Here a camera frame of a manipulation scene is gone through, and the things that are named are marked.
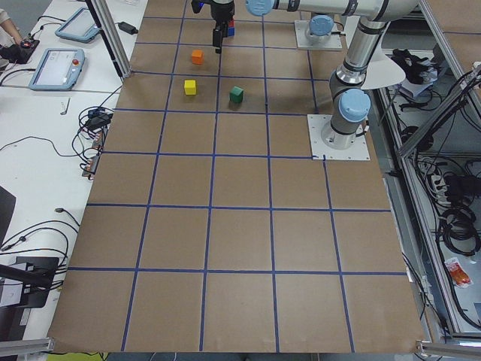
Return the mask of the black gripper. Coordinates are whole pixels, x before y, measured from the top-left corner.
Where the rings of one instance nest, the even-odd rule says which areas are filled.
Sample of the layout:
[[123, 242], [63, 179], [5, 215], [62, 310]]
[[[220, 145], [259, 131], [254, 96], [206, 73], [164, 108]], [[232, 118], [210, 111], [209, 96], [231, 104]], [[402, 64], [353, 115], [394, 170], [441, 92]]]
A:
[[205, 5], [210, 6], [210, 15], [221, 25], [216, 25], [212, 31], [212, 45], [215, 53], [222, 53], [222, 37], [227, 38], [229, 21], [234, 17], [234, 0], [191, 0], [192, 11], [198, 14]]

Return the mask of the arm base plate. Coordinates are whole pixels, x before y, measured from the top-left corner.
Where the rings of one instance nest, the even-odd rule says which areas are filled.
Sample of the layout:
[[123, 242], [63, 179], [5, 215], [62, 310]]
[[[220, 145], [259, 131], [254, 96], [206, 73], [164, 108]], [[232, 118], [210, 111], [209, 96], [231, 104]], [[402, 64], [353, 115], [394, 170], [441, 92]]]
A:
[[328, 18], [296, 20], [295, 37], [301, 50], [340, 51], [340, 31], [333, 20]]
[[370, 161], [371, 157], [360, 123], [351, 135], [342, 135], [331, 127], [330, 114], [308, 114], [307, 127], [312, 159]]

